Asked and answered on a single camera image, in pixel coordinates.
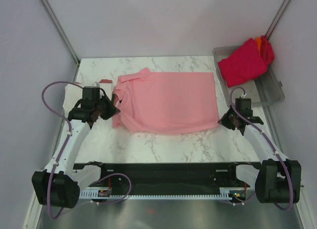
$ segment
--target wall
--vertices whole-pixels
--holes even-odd
[[[48,0],[87,57],[212,55],[265,34],[283,0]]]
[[[285,101],[272,106],[284,151],[302,165],[302,180],[317,215],[317,6],[293,0],[270,40],[273,70]]]
[[[72,80],[75,64],[39,0],[0,0],[0,221],[22,228],[33,186],[58,128],[41,91],[56,80]],[[47,93],[61,111],[63,86]]]

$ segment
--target pink shirt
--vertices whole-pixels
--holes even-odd
[[[181,134],[218,126],[212,73],[150,72],[119,76],[115,93],[122,102],[113,127],[131,132]]]

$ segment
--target marble tabletop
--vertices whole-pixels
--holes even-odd
[[[213,57],[132,57],[82,59],[76,81],[93,83],[120,75],[136,73],[148,67],[162,72],[212,72],[216,87],[219,116],[226,113],[220,82],[215,73]],[[248,95],[256,95],[256,89]],[[261,107],[253,108],[267,127]],[[61,140],[66,137],[64,126]],[[179,163],[179,162],[232,162],[259,161],[251,144],[240,131],[223,126],[181,135],[159,135],[148,132],[131,133],[124,127],[112,128],[112,121],[98,119],[84,140],[76,162],[104,163]]]

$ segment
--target red towel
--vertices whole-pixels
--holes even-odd
[[[267,71],[267,65],[261,58],[256,41],[252,38],[218,64],[229,88],[256,79]]]
[[[274,60],[274,52],[271,46],[271,43],[268,40],[261,36],[261,57],[266,65],[271,64]]]

